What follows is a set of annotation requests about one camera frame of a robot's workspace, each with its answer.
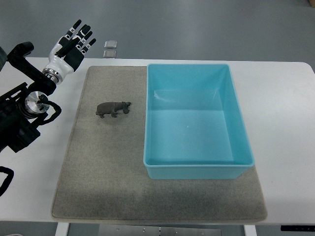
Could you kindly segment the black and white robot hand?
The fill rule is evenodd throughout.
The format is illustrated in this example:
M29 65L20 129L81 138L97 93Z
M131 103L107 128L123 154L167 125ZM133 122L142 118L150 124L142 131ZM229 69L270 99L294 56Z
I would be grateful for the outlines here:
M43 69L43 74L57 85L78 69L85 54L96 42L95 38L91 39L91 27L81 23L78 20L57 41L49 54L49 63Z

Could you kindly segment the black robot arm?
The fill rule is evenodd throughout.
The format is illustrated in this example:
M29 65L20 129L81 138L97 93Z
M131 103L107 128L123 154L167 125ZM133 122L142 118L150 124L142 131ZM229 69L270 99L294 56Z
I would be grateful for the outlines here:
M48 96L56 83L31 65L26 56L34 49L31 42L16 45L9 54L0 51L0 66L8 62L33 83L22 83L0 97L0 148L19 152L40 136L38 127L54 121L62 112Z

